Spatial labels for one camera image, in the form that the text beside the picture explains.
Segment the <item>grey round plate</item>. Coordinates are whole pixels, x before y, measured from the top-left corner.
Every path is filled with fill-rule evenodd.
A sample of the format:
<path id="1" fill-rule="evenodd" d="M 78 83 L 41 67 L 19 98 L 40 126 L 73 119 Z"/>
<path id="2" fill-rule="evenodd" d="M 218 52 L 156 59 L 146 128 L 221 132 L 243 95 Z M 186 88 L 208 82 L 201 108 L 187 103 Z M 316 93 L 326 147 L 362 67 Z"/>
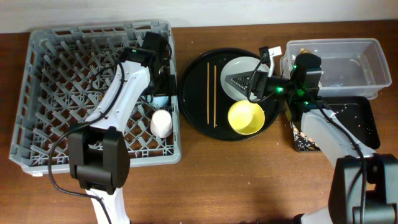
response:
<path id="1" fill-rule="evenodd" d="M 255 57 L 237 57 L 229 61 L 222 69 L 220 75 L 220 81 L 223 91 L 234 101 L 246 100 L 247 98 L 240 93 L 237 89 L 232 87 L 226 81 L 227 75 L 236 73 L 252 72 L 257 64 L 260 62 Z"/>

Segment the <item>light blue plastic cup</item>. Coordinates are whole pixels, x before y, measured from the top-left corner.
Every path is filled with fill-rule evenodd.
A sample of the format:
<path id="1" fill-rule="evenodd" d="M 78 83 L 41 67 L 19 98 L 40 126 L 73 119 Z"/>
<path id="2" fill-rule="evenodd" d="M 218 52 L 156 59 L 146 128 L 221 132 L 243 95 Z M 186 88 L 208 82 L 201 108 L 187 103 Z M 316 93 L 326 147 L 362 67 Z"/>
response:
<path id="1" fill-rule="evenodd" d="M 168 96 L 147 95 L 146 96 L 146 100 L 152 107 L 163 108 L 163 107 L 165 107 L 168 104 L 169 97 Z"/>

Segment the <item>wooden chopstick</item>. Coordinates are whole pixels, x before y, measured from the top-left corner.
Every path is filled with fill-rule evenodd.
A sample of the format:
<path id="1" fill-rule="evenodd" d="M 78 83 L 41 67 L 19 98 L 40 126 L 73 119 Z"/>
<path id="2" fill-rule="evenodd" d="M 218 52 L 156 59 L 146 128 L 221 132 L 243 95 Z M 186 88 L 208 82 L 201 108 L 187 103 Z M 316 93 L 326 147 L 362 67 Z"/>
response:
<path id="1" fill-rule="evenodd" d="M 213 127 L 216 128 L 216 106 L 217 106 L 217 66 L 213 67 Z"/>
<path id="2" fill-rule="evenodd" d="M 206 64 L 206 121 L 210 123 L 210 63 Z"/>

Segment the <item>yellow bowl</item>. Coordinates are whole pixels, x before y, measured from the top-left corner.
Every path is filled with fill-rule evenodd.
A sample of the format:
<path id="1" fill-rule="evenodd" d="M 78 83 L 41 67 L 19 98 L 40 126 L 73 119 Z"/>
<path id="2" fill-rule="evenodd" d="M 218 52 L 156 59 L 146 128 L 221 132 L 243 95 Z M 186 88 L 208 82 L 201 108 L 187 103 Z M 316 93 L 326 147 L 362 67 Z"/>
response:
<path id="1" fill-rule="evenodd" d="M 265 112 L 248 100 L 235 102 L 228 110 L 228 123 L 234 132 L 248 136 L 257 133 L 266 121 Z"/>

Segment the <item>pink plastic cup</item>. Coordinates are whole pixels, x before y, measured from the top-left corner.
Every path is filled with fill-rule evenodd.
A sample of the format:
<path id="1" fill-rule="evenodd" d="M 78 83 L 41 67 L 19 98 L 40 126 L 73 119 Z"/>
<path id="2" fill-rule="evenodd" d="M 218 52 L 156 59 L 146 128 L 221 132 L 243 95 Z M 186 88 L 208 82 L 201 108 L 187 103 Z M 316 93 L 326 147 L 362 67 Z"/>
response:
<path id="1" fill-rule="evenodd" d="M 166 110 L 157 110 L 150 121 L 150 131 L 154 136 L 166 138 L 172 133 L 172 117 Z"/>

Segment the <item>food scraps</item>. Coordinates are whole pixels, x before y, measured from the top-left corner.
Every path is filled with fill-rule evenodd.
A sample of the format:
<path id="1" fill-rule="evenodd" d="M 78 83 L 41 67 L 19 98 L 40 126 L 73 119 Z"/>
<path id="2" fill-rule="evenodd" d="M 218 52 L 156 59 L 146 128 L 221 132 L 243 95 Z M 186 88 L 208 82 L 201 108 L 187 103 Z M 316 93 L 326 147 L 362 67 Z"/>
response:
<path id="1" fill-rule="evenodd" d="M 300 131 L 293 122 L 290 123 L 294 139 L 294 149 L 298 152 L 320 151 L 318 144 Z"/>

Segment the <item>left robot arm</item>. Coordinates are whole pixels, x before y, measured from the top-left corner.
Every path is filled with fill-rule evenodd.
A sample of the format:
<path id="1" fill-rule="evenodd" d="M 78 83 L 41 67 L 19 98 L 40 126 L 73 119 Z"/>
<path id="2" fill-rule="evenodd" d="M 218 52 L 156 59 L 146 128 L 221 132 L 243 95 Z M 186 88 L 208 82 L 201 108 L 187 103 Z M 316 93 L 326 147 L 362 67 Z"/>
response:
<path id="1" fill-rule="evenodd" d="M 98 223 L 130 223 L 123 185 L 130 169 L 124 132 L 141 95 L 170 96 L 164 72 L 172 55 L 168 40 L 146 32 L 140 47 L 126 47 L 116 62 L 110 87 L 82 124 L 67 136 L 70 175 L 92 199 Z"/>

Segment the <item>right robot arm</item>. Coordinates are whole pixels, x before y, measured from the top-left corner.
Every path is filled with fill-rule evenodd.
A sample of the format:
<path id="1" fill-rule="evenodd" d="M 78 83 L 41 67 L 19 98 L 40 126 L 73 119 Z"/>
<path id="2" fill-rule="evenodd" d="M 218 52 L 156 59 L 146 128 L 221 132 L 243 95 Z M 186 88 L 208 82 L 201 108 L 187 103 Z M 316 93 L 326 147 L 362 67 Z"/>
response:
<path id="1" fill-rule="evenodd" d="M 221 81 L 250 104 L 283 100 L 287 117 L 315 141 L 335 168 L 328 206 L 299 214 L 294 223 L 397 223 L 397 158 L 378 154 L 358 140 L 318 95 L 322 60 L 311 53 L 295 58 L 290 78 L 254 68 L 223 75 Z"/>

